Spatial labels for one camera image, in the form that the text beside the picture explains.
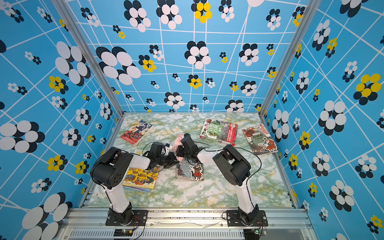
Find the pink cloth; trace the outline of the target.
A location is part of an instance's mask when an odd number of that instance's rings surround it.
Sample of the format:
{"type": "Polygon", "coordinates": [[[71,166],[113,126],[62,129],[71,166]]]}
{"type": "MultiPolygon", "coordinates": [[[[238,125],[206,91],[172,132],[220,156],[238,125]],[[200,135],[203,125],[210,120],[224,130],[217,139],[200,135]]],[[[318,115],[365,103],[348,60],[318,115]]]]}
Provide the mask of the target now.
{"type": "Polygon", "coordinates": [[[184,134],[179,134],[174,141],[173,150],[177,151],[179,146],[183,146],[182,139],[184,138],[184,134]]]}

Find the grey teal warrior book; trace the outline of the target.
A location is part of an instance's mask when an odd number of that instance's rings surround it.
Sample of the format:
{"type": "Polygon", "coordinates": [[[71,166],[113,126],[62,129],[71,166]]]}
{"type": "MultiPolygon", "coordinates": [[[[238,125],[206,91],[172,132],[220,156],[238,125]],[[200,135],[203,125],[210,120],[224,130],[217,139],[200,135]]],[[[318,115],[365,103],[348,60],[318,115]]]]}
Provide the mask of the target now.
{"type": "Polygon", "coordinates": [[[190,159],[184,158],[177,163],[176,178],[182,181],[201,182],[204,180],[204,165],[193,163],[190,159]]]}

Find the yellow Chinese history picture book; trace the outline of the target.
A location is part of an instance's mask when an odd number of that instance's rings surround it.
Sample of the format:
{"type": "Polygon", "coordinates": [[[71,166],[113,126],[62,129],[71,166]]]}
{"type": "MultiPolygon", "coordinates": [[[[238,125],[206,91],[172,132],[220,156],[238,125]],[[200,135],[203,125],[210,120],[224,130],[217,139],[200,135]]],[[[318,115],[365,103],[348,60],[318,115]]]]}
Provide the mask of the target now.
{"type": "Polygon", "coordinates": [[[155,173],[151,170],[128,168],[126,177],[123,181],[123,186],[153,190],[158,174],[159,173],[155,173]]]}

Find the red manga book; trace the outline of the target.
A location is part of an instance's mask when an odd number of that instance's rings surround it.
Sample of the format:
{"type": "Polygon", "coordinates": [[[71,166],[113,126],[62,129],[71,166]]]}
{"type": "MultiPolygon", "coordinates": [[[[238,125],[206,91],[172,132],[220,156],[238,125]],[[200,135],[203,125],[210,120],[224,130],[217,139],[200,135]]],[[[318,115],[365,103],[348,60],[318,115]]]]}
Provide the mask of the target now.
{"type": "Polygon", "coordinates": [[[137,145],[144,136],[146,136],[154,128],[153,124],[150,124],[144,120],[136,121],[131,128],[125,131],[121,135],[121,139],[131,144],[137,145]]]}

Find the white book with galaxy cover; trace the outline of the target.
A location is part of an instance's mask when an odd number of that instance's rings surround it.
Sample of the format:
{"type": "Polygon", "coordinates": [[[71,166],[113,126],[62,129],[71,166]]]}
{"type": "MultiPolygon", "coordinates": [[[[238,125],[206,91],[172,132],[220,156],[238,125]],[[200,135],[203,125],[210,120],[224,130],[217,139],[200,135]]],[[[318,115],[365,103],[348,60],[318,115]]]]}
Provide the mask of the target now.
{"type": "Polygon", "coordinates": [[[151,190],[147,188],[139,188],[139,187],[131,187],[131,186],[123,186],[123,187],[127,190],[145,192],[145,193],[148,193],[151,190]]]}

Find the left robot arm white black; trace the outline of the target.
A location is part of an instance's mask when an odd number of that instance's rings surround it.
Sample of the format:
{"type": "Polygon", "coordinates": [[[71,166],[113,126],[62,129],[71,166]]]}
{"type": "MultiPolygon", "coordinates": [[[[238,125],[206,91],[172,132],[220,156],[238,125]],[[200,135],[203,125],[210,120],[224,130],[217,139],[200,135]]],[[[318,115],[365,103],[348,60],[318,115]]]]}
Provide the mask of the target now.
{"type": "Polygon", "coordinates": [[[169,168],[179,161],[173,152],[167,152],[161,143],[153,143],[151,149],[144,155],[111,147],[95,162],[91,170],[94,183],[101,186],[110,202],[107,226],[127,226],[137,221],[132,210],[132,203],[125,195],[123,183],[129,168],[152,170],[155,167],[169,168]]]}

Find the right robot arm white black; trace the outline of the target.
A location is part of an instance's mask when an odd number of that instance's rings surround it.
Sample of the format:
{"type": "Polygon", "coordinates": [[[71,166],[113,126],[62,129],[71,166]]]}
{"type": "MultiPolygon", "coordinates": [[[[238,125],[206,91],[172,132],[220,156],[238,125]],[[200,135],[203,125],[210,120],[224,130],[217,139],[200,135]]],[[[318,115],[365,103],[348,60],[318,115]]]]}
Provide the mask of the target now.
{"type": "Polygon", "coordinates": [[[215,165],[228,183],[235,186],[238,197],[238,210],[242,223],[251,226],[257,220],[259,206],[252,195],[250,178],[251,164],[232,145],[226,145],[220,150],[207,151],[198,147],[190,134],[181,135],[181,145],[177,147],[177,157],[186,160],[190,166],[191,179],[203,179],[203,168],[206,165],[215,165]]]}

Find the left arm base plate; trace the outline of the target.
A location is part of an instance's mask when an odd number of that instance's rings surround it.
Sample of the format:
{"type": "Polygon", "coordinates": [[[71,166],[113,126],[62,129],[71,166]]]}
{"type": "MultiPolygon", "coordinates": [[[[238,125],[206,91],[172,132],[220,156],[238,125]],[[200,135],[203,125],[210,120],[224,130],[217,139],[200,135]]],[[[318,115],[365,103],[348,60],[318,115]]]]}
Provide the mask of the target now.
{"type": "Polygon", "coordinates": [[[109,209],[106,226],[145,226],[148,218],[148,210],[126,210],[123,213],[117,213],[109,209]]]}

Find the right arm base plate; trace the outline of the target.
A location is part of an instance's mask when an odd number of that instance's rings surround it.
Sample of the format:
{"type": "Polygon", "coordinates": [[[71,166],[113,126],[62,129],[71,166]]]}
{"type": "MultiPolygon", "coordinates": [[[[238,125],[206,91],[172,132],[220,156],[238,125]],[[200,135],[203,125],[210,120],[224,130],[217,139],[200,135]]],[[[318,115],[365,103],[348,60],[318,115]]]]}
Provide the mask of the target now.
{"type": "Polygon", "coordinates": [[[266,212],[256,211],[246,214],[240,210],[228,210],[224,218],[229,227],[267,227],[269,225],[266,212]]]}

